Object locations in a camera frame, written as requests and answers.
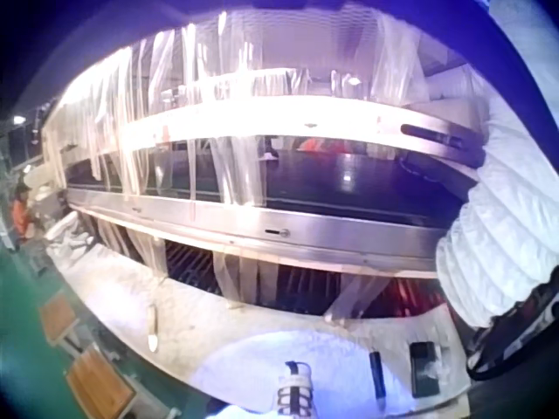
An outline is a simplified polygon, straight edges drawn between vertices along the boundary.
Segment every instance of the green floor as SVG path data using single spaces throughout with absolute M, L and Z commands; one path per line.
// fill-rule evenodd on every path
M 17 417 L 85 419 L 64 378 L 70 360 L 48 346 L 38 317 L 38 307 L 60 289 L 81 319 L 87 319 L 89 326 L 97 323 L 57 272 L 48 270 L 37 276 L 24 254 L 0 250 L 0 383 Z M 179 408 L 181 417 L 205 416 L 206 395 L 168 377 L 132 351 L 124 352 L 118 365 L 121 372 L 137 375 L 162 402 Z

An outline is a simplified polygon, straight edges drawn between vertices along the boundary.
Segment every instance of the metal grate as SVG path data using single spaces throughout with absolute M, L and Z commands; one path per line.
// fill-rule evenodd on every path
M 213 272 L 211 251 L 166 242 L 169 277 L 206 292 L 222 295 Z M 257 306 L 321 316 L 340 295 L 341 274 L 281 264 L 276 299 Z M 364 318 L 408 317 L 444 302 L 438 281 L 398 278 L 365 310 Z

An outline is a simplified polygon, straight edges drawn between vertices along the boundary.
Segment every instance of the white hose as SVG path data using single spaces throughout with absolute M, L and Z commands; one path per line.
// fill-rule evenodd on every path
M 557 122 L 556 27 L 533 0 L 493 0 L 490 14 L 521 54 Z M 432 100 L 478 96 L 489 106 L 480 182 L 437 249 L 438 277 L 452 306 L 470 326 L 485 327 L 548 282 L 559 265 L 559 176 L 506 102 L 471 67 L 427 82 Z

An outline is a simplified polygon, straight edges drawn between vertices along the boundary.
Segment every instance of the white sneaker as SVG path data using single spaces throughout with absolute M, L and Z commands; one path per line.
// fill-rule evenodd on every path
M 278 160 L 278 156 L 277 153 L 276 155 L 274 155 L 272 152 L 266 151 L 259 159 L 260 161 L 272 161 L 272 160 Z
M 316 419 L 311 367 L 304 362 L 286 362 L 286 375 L 279 379 L 276 411 L 293 419 Z

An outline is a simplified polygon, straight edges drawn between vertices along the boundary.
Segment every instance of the white floor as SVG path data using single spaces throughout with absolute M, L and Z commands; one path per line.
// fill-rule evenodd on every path
M 291 360 L 311 366 L 321 419 L 425 409 L 470 385 L 446 306 L 415 318 L 351 320 L 341 328 L 316 316 L 256 306 L 229 309 L 223 298 L 172 279 L 158 281 L 146 266 L 99 244 L 71 267 L 54 262 L 86 306 L 138 354 L 178 380 L 246 409 L 272 408 L 280 370 Z M 148 350 L 150 304 L 157 307 L 156 353 Z M 423 340 L 450 350 L 439 376 L 440 395 L 414 399 L 408 347 Z M 383 358 L 385 410 L 375 399 L 371 350 Z

